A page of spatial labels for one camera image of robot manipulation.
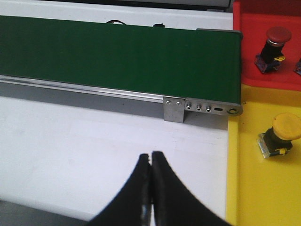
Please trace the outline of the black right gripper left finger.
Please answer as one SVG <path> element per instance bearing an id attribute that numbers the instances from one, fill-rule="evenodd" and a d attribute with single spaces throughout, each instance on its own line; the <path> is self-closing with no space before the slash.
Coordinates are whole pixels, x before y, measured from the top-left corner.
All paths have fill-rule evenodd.
<path id="1" fill-rule="evenodd" d="M 112 201 L 88 226 L 149 226 L 151 224 L 151 165 L 141 154 L 132 174 Z"/>

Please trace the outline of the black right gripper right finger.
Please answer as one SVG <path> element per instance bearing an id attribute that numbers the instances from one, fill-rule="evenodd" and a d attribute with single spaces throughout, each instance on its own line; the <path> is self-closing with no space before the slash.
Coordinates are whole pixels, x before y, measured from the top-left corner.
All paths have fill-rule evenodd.
<path id="1" fill-rule="evenodd" d="M 153 203 L 157 226 L 229 226 L 181 182 L 163 152 L 152 158 Z"/>

